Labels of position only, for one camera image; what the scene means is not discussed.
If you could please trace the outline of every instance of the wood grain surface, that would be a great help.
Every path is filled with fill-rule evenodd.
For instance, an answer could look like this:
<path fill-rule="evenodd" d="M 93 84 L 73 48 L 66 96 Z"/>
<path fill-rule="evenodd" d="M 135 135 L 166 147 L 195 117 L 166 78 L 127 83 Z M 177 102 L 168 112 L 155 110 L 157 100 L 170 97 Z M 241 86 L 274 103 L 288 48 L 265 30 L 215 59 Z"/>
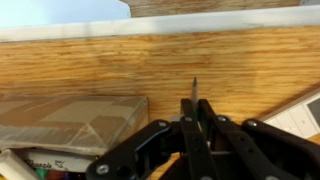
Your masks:
<path fill-rule="evenodd" d="M 0 44 L 0 94 L 144 95 L 150 119 L 200 98 L 237 123 L 320 86 L 320 27 Z M 158 179 L 167 166 L 157 171 Z"/>
<path fill-rule="evenodd" d="M 298 6 L 299 0 L 122 0 L 132 17 Z"/>
<path fill-rule="evenodd" d="M 314 143 L 320 145 L 320 134 L 317 134 L 317 135 L 312 136 L 311 138 L 309 138 L 309 140 L 310 140 L 311 142 L 314 142 Z"/>

